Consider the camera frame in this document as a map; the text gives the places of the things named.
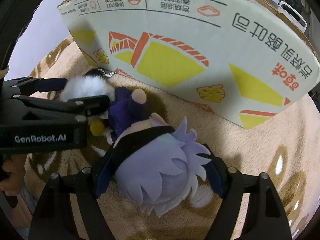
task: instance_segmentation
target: cardboard box flap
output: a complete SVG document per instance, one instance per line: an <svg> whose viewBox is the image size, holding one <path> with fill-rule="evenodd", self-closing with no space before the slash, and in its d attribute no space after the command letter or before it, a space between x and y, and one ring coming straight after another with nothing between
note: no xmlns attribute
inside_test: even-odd
<svg viewBox="0 0 320 240"><path fill-rule="evenodd" d="M58 8L91 65L246 129L287 108L319 78L303 33L263 0L67 0Z"/></svg>

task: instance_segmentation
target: orange zigzag print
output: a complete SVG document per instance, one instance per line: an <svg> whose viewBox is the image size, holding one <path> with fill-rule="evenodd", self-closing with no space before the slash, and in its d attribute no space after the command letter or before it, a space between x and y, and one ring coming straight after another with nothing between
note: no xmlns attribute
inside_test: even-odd
<svg viewBox="0 0 320 240"><path fill-rule="evenodd" d="M194 105L199 106L201 108L204 108L205 110L215 114L215 112L212 110L212 108L207 104L202 104L202 103L197 103L197 102L190 102L190 103L193 103Z"/></svg>
<svg viewBox="0 0 320 240"><path fill-rule="evenodd" d="M135 79L135 78L133 78L132 76L130 76L127 72L123 71L123 70L120 69L120 68L117 68L117 69L115 70L115 72L118 73L118 74L124 75L125 77Z"/></svg>
<svg viewBox="0 0 320 240"><path fill-rule="evenodd" d="M177 46L179 49L181 49L184 52L193 56L196 60L199 60L204 66L209 67L208 59L205 56L201 55L200 52L196 51L191 46L186 45L184 42L177 41L177 40L171 39L171 38L166 38L161 35L154 35L152 33L146 33L146 32L142 33L139 40L136 40L132 37L129 37L129 36L121 34L121 33L109 32L110 53L114 54L115 52L117 52L121 49L133 50L131 65L132 65L132 67L135 67L141 54L142 54L142 51L143 51L145 45L147 44L147 42L149 41L150 38L159 39L159 40L167 42L173 46ZM118 44L116 44L115 46L112 47L111 46L112 39L117 39L120 41Z"/></svg>

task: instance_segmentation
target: lavender hair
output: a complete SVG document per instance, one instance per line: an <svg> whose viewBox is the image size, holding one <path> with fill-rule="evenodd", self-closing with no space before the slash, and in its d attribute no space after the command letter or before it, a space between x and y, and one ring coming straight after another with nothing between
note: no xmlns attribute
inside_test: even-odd
<svg viewBox="0 0 320 240"><path fill-rule="evenodd" d="M160 126L150 117L153 126ZM133 203L140 206L143 213L152 209L160 217L184 200L192 189L194 196L197 175L206 180L202 165L210 159L198 156L210 152L196 142L194 130L187 131L185 117L172 134L164 134L140 148L128 157L117 169L115 178L119 191Z"/></svg>

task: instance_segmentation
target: purple plush clothing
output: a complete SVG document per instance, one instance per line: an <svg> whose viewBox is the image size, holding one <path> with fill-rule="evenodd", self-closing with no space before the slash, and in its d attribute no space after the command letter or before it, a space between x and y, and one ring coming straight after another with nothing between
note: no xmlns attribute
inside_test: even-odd
<svg viewBox="0 0 320 240"><path fill-rule="evenodd" d="M112 141L117 138L133 123L146 119L146 104L139 104L131 97L131 92L126 87L119 87L115 91L115 101L110 102L109 126L113 130Z"/></svg>

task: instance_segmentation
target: white fur plush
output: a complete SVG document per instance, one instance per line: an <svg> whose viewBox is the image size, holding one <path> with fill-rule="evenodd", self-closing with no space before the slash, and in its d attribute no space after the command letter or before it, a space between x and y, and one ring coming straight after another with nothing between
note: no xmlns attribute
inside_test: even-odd
<svg viewBox="0 0 320 240"><path fill-rule="evenodd" d="M115 89L99 76L77 76L71 78L60 94L63 102L73 98L107 95L115 100Z"/></svg>

